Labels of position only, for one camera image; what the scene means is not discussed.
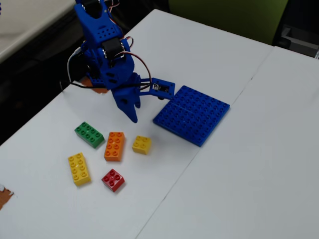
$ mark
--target yellow lego brick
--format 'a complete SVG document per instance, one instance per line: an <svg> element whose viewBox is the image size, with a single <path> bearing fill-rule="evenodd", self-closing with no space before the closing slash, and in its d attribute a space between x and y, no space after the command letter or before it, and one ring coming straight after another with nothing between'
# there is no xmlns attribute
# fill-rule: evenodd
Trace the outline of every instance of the yellow lego brick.
<svg viewBox="0 0 319 239"><path fill-rule="evenodd" d="M152 141L150 138L137 136L132 146L132 149L135 153L141 153L141 154L147 155L150 150L151 144L152 144Z"/></svg>
<svg viewBox="0 0 319 239"><path fill-rule="evenodd" d="M91 178L82 153L75 154L68 158L72 173L73 182L76 186L81 186L91 182Z"/></svg>

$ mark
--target chair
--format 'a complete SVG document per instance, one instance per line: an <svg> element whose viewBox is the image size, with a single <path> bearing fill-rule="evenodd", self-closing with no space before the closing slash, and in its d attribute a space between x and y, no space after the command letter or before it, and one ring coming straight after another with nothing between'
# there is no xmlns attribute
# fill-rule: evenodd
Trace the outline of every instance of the chair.
<svg viewBox="0 0 319 239"><path fill-rule="evenodd" d="M168 0L168 3L175 15L270 45L276 45L274 40L282 41L275 36L288 0Z"/></svg>

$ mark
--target orange lego brick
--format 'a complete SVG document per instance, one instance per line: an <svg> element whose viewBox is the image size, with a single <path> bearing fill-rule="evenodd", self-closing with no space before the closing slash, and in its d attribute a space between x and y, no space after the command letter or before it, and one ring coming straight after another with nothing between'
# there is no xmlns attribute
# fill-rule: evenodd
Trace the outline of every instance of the orange lego brick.
<svg viewBox="0 0 319 239"><path fill-rule="evenodd" d="M123 132L110 132L104 153L106 161L121 161L124 141Z"/></svg>

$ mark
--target white table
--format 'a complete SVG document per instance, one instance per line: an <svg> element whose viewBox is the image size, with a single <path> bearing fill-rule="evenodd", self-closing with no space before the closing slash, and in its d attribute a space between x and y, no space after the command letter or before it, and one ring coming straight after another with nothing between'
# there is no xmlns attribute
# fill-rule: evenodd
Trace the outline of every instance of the white table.
<svg viewBox="0 0 319 239"><path fill-rule="evenodd" d="M187 85L230 104L273 49L158 10L128 35L135 40L132 51L154 77L176 82L176 91ZM143 65L135 63L136 72L146 77ZM0 238L134 239L200 150L152 123L167 101L146 96L141 103L134 124L111 94L71 86L5 142L0 183L15 197L0 211ZM110 131L125 133L122 162L106 162L105 143L95 150L75 134L83 121L105 138ZM218 134L219 128L207 144ZM132 151L137 135L152 139L148 156ZM78 152L92 178L81 188L73 184L67 162ZM101 182L111 168L126 181L116 193Z"/></svg>
<svg viewBox="0 0 319 239"><path fill-rule="evenodd" d="M75 0L1 0L0 63L72 9Z"/></svg>
<svg viewBox="0 0 319 239"><path fill-rule="evenodd" d="M275 48L137 239L319 237L319 61Z"/></svg>

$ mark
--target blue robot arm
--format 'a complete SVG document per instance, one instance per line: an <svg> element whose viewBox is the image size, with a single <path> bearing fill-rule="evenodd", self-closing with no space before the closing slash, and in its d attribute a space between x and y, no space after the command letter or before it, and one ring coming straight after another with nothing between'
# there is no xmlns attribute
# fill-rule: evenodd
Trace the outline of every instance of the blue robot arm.
<svg viewBox="0 0 319 239"><path fill-rule="evenodd" d="M136 55L130 52L127 39L103 0L76 0L76 3L74 9L86 39L81 45L90 69L86 75L94 87L111 90L118 108L135 123L138 121L135 107L141 106L140 96L153 95L161 100L174 96L174 83L151 75L141 79L133 72L132 55Z"/></svg>

